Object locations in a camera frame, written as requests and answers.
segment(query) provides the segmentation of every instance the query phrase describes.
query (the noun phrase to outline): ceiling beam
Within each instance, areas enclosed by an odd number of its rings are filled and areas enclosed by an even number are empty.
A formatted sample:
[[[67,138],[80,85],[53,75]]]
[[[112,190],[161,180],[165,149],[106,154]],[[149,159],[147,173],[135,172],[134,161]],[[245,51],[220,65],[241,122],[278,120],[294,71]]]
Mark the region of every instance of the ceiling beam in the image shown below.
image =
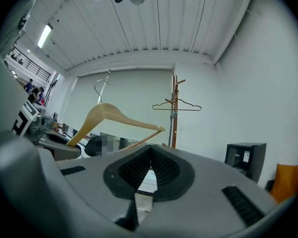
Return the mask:
[[[168,68],[176,63],[212,64],[210,56],[173,50],[132,51],[98,58],[67,71],[67,75],[82,76],[101,70],[127,68]]]
[[[225,49],[229,45],[231,39],[233,38],[235,32],[237,31],[239,24],[241,23],[241,21],[243,19],[243,16],[247,10],[249,2],[250,2],[250,0],[243,0],[243,3],[239,9],[239,12],[235,18],[234,23],[230,27],[230,31],[229,31],[228,35],[226,36],[226,39],[224,40],[224,42],[223,42],[221,48],[219,49],[219,51],[217,52],[217,54],[214,55],[213,64],[216,64],[219,61],[219,59],[222,56],[222,54],[224,53]]]

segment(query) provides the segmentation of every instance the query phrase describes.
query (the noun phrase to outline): ceiling light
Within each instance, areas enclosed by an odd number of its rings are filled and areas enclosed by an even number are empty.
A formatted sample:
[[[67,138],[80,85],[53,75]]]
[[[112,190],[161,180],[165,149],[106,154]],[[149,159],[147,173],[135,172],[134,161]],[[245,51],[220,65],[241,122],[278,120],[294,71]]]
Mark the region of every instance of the ceiling light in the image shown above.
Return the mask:
[[[38,42],[38,47],[42,48],[43,44],[45,43],[46,39],[48,38],[50,32],[52,31],[53,27],[50,24],[47,24],[43,30],[43,33],[40,37],[40,40]]]

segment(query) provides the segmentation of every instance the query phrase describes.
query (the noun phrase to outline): coat rack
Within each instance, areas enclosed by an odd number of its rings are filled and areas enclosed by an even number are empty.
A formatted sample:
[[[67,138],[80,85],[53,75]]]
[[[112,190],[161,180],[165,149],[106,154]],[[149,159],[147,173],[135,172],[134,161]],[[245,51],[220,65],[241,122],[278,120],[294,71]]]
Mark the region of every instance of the coat rack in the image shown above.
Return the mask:
[[[181,80],[178,82],[178,76],[173,76],[173,96],[172,98],[173,99],[176,99],[174,102],[173,102],[173,112],[175,112],[175,110],[178,110],[178,85],[185,82],[185,79]],[[174,118],[173,118],[173,126],[172,126],[172,145],[171,147],[172,148],[175,148],[175,144],[176,144],[176,140],[177,140],[177,127],[178,127],[178,116],[176,115]]]

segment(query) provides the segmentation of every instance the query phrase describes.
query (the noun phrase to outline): white ceiling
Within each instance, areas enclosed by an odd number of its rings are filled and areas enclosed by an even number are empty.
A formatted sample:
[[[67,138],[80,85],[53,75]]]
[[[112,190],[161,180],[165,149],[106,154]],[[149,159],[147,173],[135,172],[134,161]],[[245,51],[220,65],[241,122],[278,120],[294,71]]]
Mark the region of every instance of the white ceiling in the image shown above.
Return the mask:
[[[249,0],[37,0],[20,40],[65,71],[95,59],[142,50],[177,50],[220,58]]]

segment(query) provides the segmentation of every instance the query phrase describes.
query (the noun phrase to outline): window blind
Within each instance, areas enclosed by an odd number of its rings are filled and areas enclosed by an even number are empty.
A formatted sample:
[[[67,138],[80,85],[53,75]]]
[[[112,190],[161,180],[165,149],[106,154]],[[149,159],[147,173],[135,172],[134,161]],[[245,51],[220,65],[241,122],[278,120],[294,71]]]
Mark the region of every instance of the window blind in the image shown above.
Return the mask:
[[[70,100],[65,111],[64,123],[79,130],[88,112],[97,104],[98,95],[94,83],[106,80],[108,73],[101,73],[79,78],[70,93]],[[103,87],[98,82],[98,92]],[[169,141],[170,111],[153,110],[154,104],[171,98],[172,71],[170,70],[127,70],[111,72],[102,94],[102,102],[116,106],[125,116],[165,128],[148,142],[162,144]],[[154,133],[153,130],[138,128],[115,121],[104,120],[92,132],[103,132],[109,135],[132,140],[141,140]]]

